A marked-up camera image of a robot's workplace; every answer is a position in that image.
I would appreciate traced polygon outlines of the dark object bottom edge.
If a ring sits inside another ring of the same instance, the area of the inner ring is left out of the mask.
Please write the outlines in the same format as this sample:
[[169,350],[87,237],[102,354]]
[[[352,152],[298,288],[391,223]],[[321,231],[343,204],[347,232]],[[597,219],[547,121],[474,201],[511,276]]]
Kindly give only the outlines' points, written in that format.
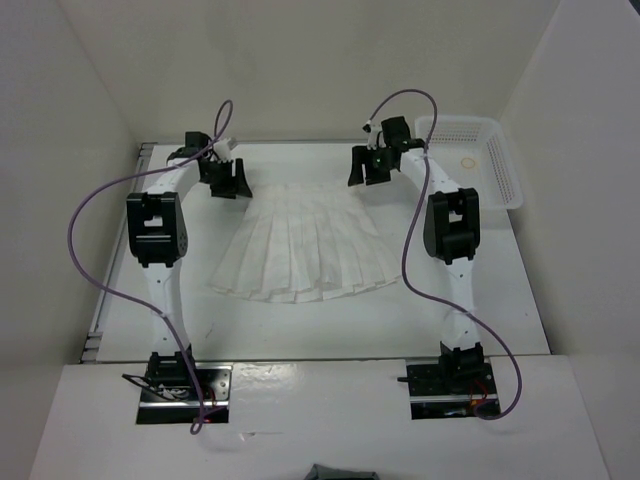
[[333,468],[314,464],[304,477],[305,480],[379,480],[376,472]]

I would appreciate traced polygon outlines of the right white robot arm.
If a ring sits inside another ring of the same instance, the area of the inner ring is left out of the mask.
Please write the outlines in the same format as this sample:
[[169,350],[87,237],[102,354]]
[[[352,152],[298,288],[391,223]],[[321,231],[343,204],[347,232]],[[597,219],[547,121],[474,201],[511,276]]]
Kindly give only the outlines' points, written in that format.
[[423,244],[449,276],[451,298],[442,322],[438,370],[420,386],[432,383],[445,395],[472,392],[481,379],[484,351],[474,310],[472,271],[480,243],[479,194],[453,180],[414,138],[402,116],[363,126],[367,143],[352,148],[349,186],[375,185],[391,180],[396,170],[420,189],[418,205],[425,209]]

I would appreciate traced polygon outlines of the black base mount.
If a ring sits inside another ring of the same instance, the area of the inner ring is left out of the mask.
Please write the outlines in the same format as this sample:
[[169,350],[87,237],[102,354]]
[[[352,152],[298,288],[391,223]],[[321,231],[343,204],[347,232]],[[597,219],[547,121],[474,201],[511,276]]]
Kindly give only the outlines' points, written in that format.
[[457,419],[501,413],[493,369],[485,361],[468,378],[445,378],[437,361],[408,362],[397,382],[407,387],[412,420]]
[[[196,375],[203,395],[205,425],[229,421],[232,366],[199,363]],[[136,414],[138,425],[191,424],[199,418],[200,401],[188,374],[161,381],[150,373],[124,373],[122,378],[140,393]]]

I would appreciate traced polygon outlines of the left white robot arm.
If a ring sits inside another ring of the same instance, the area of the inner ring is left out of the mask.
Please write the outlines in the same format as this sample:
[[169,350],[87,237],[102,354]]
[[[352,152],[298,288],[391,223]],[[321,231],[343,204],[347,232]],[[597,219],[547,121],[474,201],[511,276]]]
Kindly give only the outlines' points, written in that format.
[[198,184],[219,198],[250,198],[244,162],[233,151],[233,137],[185,134],[185,145],[169,155],[156,179],[126,199],[130,252],[142,268],[155,318],[154,348],[144,381],[168,399],[184,400],[201,392],[199,375],[186,331],[180,275],[189,247],[182,201]]

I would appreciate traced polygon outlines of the white pleated skirt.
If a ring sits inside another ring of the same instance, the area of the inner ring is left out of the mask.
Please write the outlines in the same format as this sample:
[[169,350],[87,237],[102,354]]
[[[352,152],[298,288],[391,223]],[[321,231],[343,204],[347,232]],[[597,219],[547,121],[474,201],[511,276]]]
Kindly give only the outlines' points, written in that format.
[[244,300],[299,304],[376,290],[399,276],[358,191],[283,184],[255,189],[208,285]]

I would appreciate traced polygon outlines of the orange rubber band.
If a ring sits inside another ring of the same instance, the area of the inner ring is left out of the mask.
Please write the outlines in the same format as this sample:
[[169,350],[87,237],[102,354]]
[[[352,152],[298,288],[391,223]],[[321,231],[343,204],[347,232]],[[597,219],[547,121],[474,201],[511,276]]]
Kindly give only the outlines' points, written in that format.
[[465,169],[473,169],[476,166],[476,161],[473,158],[465,157],[461,159],[461,166]]

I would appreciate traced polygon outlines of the white perforated plastic basket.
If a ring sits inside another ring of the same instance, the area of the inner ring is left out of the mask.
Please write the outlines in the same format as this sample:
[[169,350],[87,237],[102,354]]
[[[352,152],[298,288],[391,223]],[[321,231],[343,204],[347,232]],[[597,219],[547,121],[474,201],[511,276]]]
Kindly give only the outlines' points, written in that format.
[[[442,115],[414,122],[415,134],[431,134],[429,159],[463,188],[474,188],[484,210],[516,210],[523,193],[501,125],[486,117]],[[476,166],[465,169],[461,159],[473,158]]]

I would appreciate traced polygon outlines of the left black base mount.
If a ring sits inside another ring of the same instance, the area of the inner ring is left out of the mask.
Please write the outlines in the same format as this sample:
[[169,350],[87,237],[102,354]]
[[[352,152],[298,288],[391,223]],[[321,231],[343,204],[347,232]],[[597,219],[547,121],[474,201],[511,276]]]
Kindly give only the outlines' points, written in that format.
[[[232,366],[199,363],[196,375],[203,395],[205,425],[229,421]],[[161,381],[150,373],[124,373],[122,378],[140,393],[136,414],[138,425],[191,424],[199,418],[200,401],[188,374]]]

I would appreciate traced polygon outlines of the aluminium table rail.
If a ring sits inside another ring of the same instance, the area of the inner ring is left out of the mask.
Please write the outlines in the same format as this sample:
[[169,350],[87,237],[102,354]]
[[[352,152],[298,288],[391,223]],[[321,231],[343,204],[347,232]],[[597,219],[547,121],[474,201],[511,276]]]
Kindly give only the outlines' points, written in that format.
[[[156,145],[156,142],[144,142],[140,145],[140,148],[138,151],[138,158],[136,162],[137,173],[140,173],[141,171],[146,170],[148,168],[155,145]],[[116,230],[115,242],[107,263],[105,275],[103,277],[103,283],[106,285],[109,285],[114,269],[118,263],[119,250],[120,250],[121,241],[124,235],[125,227],[126,227],[126,210],[123,210],[121,219],[119,221],[119,224]],[[88,330],[87,336],[85,338],[83,349],[79,358],[80,364],[85,364],[85,363],[95,364],[97,362],[97,353],[99,351],[99,347],[100,347],[100,343],[103,335],[102,331],[100,330],[100,318],[101,318],[104,304],[106,301],[106,296],[107,294],[104,291],[100,291],[97,304],[94,309],[92,322]]]

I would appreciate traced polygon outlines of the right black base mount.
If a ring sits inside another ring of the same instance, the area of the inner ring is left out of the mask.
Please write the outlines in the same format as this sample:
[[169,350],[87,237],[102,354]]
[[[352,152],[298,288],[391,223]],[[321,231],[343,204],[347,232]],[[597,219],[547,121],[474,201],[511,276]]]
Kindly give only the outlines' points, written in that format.
[[493,369],[485,361],[468,378],[445,378],[437,361],[408,362],[397,382],[407,387],[412,420],[457,419],[501,413]]

